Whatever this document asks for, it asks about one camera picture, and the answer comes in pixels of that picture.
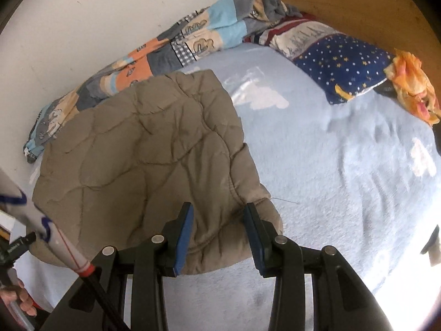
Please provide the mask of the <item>person's left hand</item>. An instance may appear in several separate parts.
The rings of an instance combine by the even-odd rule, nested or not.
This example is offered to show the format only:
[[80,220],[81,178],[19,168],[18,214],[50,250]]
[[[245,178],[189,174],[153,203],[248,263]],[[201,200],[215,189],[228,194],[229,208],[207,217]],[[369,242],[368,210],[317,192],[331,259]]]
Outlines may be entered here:
[[1,299],[7,306],[12,302],[17,302],[20,305],[20,309],[31,317],[37,315],[37,309],[34,307],[34,302],[26,291],[21,279],[17,279],[16,285],[2,287]]

